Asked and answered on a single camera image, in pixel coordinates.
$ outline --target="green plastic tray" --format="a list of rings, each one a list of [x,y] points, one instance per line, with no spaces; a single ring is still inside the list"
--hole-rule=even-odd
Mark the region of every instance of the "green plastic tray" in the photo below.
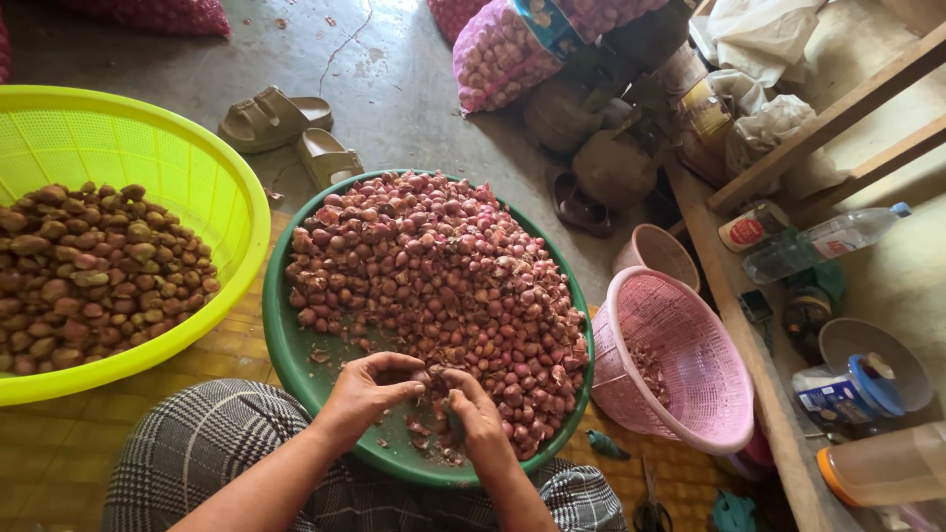
[[[383,170],[396,171],[399,174],[404,169]],[[415,170],[421,173],[427,170]],[[342,361],[350,361],[363,355],[361,349],[350,346],[340,338],[330,334],[315,332],[311,329],[300,329],[296,316],[299,311],[289,306],[290,284],[283,275],[283,270],[289,265],[289,241],[292,229],[301,226],[303,220],[312,215],[322,206],[322,201],[328,194],[343,194],[356,181],[374,179],[382,171],[365,173],[339,183],[316,196],[306,206],[299,210],[292,221],[283,231],[272,250],[269,266],[266,269],[266,279],[263,284],[263,325],[266,333],[266,346],[270,351],[272,365],[276,375],[293,397],[302,403],[313,416],[328,400],[332,386],[339,376],[339,366]],[[447,176],[454,181],[456,177]],[[587,315],[587,305],[582,291],[575,281],[575,276],[568,263],[549,240],[549,237],[536,227],[532,221],[522,215],[515,207],[509,205],[509,214],[519,222],[522,228],[535,237],[546,241],[549,256],[558,265],[559,272],[569,276],[571,302],[578,310]],[[555,456],[578,427],[582,414],[591,394],[592,375],[594,375],[594,344],[589,334],[587,323],[585,328],[588,342],[589,360],[585,369],[585,385],[578,391],[577,403],[574,412],[562,420],[562,428],[555,433],[551,440],[542,442],[534,457],[522,462],[522,468],[528,473],[536,470],[543,462]],[[315,363],[309,359],[313,348],[326,350],[330,359],[324,363]],[[431,461],[418,451],[412,444],[404,422],[404,416],[413,411],[413,406],[402,404],[392,409],[392,414],[385,417],[380,425],[372,425],[368,432],[355,446],[354,454],[369,466],[391,474],[407,482],[433,488],[476,488],[480,485],[473,468],[468,464],[463,467],[451,467],[436,461]],[[378,438],[388,442],[387,449],[377,444]]]

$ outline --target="orange lid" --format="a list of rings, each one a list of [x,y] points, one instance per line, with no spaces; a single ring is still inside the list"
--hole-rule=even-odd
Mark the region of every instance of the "orange lid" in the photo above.
[[[818,468],[821,470],[821,476],[825,479],[825,484],[828,485],[828,488],[831,488],[835,497],[841,499],[841,501],[848,505],[861,506],[855,503],[854,500],[850,498],[850,495],[844,492],[841,488],[841,484],[837,481],[837,477],[834,476],[834,468],[831,467],[831,462],[828,461],[827,447],[818,451]]]

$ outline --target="person's left hand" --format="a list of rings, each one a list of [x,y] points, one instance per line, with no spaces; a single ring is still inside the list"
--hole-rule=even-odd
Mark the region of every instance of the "person's left hand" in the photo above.
[[[425,390],[419,381],[379,386],[375,377],[386,371],[410,375],[421,369],[424,363],[420,360],[391,351],[374,353],[346,364],[311,428],[327,431],[337,444],[339,454],[350,451],[386,409],[415,398]]]

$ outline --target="checkered fabric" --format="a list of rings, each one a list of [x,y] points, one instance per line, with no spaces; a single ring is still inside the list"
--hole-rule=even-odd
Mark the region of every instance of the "checkered fabric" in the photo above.
[[[311,420],[292,396],[260,382],[204,382],[163,400],[125,444],[109,486],[103,532],[167,530]],[[555,458],[531,480],[563,532],[627,530],[621,502],[597,469]],[[345,455],[308,498],[291,530],[497,528],[492,504],[481,491],[401,485]]]

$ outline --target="bamboo mat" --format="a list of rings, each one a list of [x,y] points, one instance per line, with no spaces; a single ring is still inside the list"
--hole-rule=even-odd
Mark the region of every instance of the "bamboo mat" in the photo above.
[[[272,214],[271,246],[290,216]],[[132,424],[151,406],[191,384],[234,377],[279,385],[263,338],[264,267],[217,327],[152,369],[71,396],[0,408],[0,532],[93,532],[112,466]],[[585,430],[612,436],[630,462],[591,451]],[[715,488],[741,491],[712,459],[680,442],[621,428],[594,405],[559,453],[604,472],[630,512],[646,494],[641,454],[657,464],[657,497],[679,532],[706,530]]]

